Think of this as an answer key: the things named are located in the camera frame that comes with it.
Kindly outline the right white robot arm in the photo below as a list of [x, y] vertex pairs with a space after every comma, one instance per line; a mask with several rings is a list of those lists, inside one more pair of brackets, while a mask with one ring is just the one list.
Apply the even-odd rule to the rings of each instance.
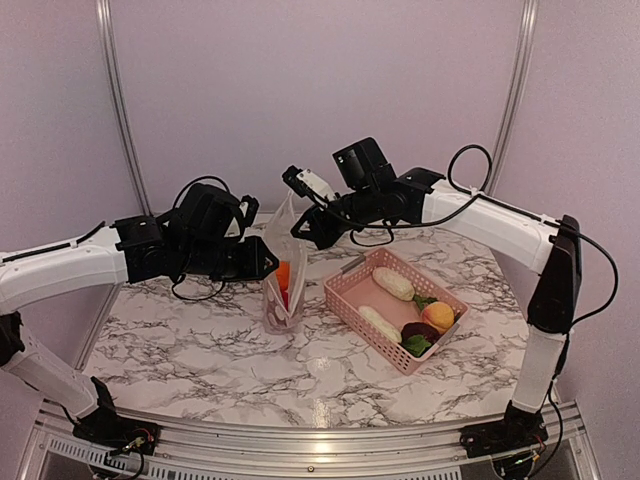
[[515, 448], [534, 431], [530, 413], [541, 409], [572, 329], [581, 285], [579, 224], [553, 220], [511, 206], [482, 188], [456, 184], [451, 173], [415, 167], [399, 175], [375, 139], [368, 137], [333, 155], [350, 193], [340, 195], [308, 169], [290, 166], [284, 183], [312, 201], [291, 230], [320, 249], [347, 231], [442, 227], [527, 267], [538, 284], [527, 307], [529, 337], [511, 404], [495, 438]]

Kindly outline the clear polka dot zip bag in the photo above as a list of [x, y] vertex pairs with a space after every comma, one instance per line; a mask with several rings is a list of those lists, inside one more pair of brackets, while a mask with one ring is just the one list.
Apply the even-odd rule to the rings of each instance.
[[263, 239], [279, 267], [263, 285], [263, 321], [268, 333], [287, 333], [301, 322], [305, 301], [306, 244], [291, 234], [296, 224], [293, 193], [289, 192], [267, 222]]

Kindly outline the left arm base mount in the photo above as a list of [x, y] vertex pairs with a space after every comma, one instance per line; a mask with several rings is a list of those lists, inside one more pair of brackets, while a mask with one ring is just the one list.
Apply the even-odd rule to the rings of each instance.
[[97, 393], [97, 409], [74, 421], [73, 435], [110, 447], [117, 453], [137, 447], [144, 455], [152, 455], [160, 427], [153, 422], [119, 415], [107, 386], [96, 377], [91, 377], [90, 380]]

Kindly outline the pink plastic basket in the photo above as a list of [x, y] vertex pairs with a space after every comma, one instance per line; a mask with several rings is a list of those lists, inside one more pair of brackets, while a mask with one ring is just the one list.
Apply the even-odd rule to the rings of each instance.
[[[415, 357], [400, 343], [391, 341], [358, 312], [360, 306], [371, 306], [398, 329], [419, 319], [414, 302], [394, 298], [375, 283], [372, 272], [376, 267], [390, 268], [408, 278], [419, 295], [442, 300], [452, 307], [453, 326], [422, 356]], [[412, 374], [444, 347], [469, 312], [467, 304], [387, 248], [367, 252], [341, 267], [324, 281], [324, 293], [329, 310], [405, 375]]]

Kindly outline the orange knitted orange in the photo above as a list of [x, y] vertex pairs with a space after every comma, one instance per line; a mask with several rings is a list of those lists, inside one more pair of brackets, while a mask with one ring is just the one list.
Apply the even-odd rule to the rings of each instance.
[[290, 263], [288, 261], [281, 260], [279, 262], [279, 268], [276, 270], [276, 279], [281, 291], [287, 291], [289, 289]]

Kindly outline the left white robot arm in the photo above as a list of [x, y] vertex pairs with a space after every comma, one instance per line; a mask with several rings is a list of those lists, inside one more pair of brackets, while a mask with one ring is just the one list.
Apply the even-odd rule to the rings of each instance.
[[121, 286], [158, 277], [179, 284], [188, 275], [225, 286], [260, 281], [279, 261], [266, 243], [245, 231], [256, 198], [237, 198], [205, 176], [187, 185], [170, 210], [99, 224], [82, 237], [1, 257], [1, 368], [65, 407], [106, 445], [125, 438], [108, 389], [77, 373], [23, 324], [21, 308], [94, 286]]

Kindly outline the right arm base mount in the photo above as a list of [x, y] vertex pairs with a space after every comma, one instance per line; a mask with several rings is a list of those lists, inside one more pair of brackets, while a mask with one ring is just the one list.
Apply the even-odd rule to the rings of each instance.
[[541, 409], [525, 411], [517, 407], [514, 400], [510, 400], [499, 420], [461, 428], [459, 443], [468, 458], [501, 454], [533, 445], [542, 446], [549, 435]]

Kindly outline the white knitted radish with leaves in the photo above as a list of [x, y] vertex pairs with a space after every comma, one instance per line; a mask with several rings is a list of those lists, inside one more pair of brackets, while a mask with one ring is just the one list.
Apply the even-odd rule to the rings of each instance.
[[372, 278], [379, 287], [395, 298], [405, 302], [414, 301], [420, 308], [437, 301], [436, 297], [418, 295], [410, 280], [390, 268], [375, 268], [372, 271]]

